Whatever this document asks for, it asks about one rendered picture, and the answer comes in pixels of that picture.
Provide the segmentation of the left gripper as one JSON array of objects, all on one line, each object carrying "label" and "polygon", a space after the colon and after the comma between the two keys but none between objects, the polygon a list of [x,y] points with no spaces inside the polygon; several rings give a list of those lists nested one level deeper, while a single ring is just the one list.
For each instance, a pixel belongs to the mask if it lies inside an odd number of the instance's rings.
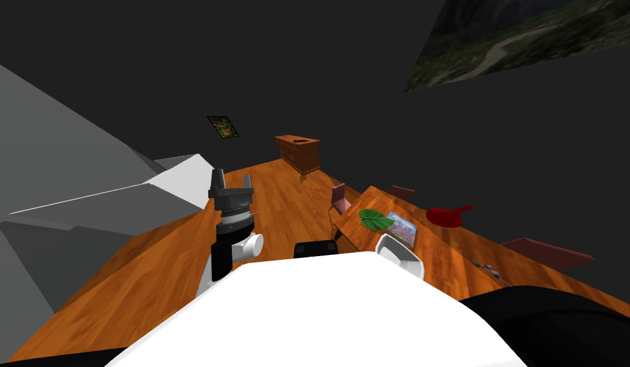
[{"label": "left gripper", "polygon": [[248,212],[254,189],[250,175],[244,175],[242,188],[226,189],[223,169],[212,169],[208,197],[214,201],[214,210],[236,213]]}]

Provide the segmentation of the wooden sideboard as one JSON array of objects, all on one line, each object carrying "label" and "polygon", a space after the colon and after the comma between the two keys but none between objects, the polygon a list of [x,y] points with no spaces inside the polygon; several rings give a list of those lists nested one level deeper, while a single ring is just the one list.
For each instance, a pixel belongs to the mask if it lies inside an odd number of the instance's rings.
[{"label": "wooden sideboard", "polygon": [[320,168],[319,140],[294,135],[275,136],[280,157],[300,175]]}]

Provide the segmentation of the pink chair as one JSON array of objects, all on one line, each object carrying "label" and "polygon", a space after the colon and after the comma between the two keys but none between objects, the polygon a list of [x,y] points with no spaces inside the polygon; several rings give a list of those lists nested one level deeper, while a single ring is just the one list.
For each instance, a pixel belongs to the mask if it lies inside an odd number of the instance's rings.
[{"label": "pink chair", "polygon": [[331,205],[327,210],[331,227],[334,227],[334,215],[332,211],[334,210],[338,216],[340,216],[343,215],[351,206],[351,203],[345,199],[345,190],[346,185],[344,183],[340,183],[332,188]]}]

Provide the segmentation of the green leaf-shaped plate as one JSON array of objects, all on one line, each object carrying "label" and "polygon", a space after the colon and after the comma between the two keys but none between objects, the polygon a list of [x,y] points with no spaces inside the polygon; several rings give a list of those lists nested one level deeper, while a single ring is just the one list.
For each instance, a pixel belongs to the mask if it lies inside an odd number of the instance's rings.
[{"label": "green leaf-shaped plate", "polygon": [[395,220],[374,210],[361,210],[359,216],[361,224],[371,231],[384,231],[395,223]]}]

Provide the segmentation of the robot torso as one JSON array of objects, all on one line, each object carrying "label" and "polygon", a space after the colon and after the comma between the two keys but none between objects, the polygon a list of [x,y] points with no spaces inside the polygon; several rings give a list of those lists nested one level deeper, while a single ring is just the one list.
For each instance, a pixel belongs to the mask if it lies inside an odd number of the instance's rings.
[{"label": "robot torso", "polygon": [[106,367],[527,367],[432,270],[377,246],[203,275],[194,300]]}]

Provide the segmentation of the colourful picture book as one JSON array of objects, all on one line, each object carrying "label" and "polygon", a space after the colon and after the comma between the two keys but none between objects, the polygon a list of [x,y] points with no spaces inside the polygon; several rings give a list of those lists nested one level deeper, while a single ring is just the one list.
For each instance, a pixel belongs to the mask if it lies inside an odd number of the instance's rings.
[{"label": "colourful picture book", "polygon": [[394,212],[389,212],[387,218],[392,219],[394,222],[386,231],[402,244],[413,248],[417,233],[416,225]]}]

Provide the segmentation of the white bowl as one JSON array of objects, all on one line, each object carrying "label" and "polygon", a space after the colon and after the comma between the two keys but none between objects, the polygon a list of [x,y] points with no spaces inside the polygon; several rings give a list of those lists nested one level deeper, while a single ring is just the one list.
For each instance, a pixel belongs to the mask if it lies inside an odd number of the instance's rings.
[{"label": "white bowl", "polygon": [[423,262],[406,245],[388,234],[383,234],[375,246],[375,253],[398,265],[400,268],[423,280]]}]

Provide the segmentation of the red pan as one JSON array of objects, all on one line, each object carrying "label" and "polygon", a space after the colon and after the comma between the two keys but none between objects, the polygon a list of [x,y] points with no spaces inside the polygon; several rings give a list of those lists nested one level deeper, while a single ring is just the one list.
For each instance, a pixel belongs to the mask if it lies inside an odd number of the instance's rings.
[{"label": "red pan", "polygon": [[426,212],[426,219],[435,226],[456,228],[462,226],[462,213],[473,209],[473,205],[466,205],[454,210],[432,208]]}]

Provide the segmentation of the wooden dining table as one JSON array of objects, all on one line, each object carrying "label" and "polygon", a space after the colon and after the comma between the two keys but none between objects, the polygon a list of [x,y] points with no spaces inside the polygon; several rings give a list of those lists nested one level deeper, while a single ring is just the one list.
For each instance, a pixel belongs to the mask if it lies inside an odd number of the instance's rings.
[{"label": "wooden dining table", "polygon": [[[384,215],[394,212],[416,225],[412,252],[424,264],[424,280],[454,299],[476,296],[507,284],[532,285],[578,294],[630,317],[629,304],[471,231],[432,225],[423,209],[373,186],[343,215],[332,211],[336,236],[345,237],[358,251],[374,250],[382,235],[361,224],[359,212],[365,209]],[[494,278],[471,261],[492,266],[500,278]]]}]

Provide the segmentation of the small grey blue utensil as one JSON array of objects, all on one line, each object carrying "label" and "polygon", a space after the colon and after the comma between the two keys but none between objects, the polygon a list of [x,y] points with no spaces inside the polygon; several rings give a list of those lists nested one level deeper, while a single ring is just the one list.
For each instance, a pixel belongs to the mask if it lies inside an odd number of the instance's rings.
[{"label": "small grey blue utensil", "polygon": [[478,263],[478,262],[476,262],[476,261],[471,261],[471,263],[472,263],[473,265],[475,265],[477,268],[481,268],[481,269],[486,270],[487,272],[489,272],[490,274],[492,274],[492,276],[493,276],[494,278],[500,278],[500,274],[499,274],[499,272],[498,272],[498,271],[496,271],[496,270],[495,270],[492,266],[490,266],[490,265],[481,265],[481,264],[479,264],[479,263]]}]

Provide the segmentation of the small green wall picture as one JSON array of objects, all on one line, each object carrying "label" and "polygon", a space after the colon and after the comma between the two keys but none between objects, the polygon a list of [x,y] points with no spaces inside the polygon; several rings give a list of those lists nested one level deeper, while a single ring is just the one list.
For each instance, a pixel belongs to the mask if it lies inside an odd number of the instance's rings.
[{"label": "small green wall picture", "polygon": [[239,133],[233,126],[229,117],[227,116],[207,116],[207,119],[214,126],[216,131],[223,138],[237,138],[239,137]]}]

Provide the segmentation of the large landscape wall picture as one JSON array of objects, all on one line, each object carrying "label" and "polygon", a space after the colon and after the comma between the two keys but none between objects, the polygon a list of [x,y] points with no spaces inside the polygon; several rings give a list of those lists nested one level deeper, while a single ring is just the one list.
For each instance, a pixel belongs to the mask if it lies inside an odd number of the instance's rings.
[{"label": "large landscape wall picture", "polygon": [[630,0],[445,0],[405,91],[630,44]]}]

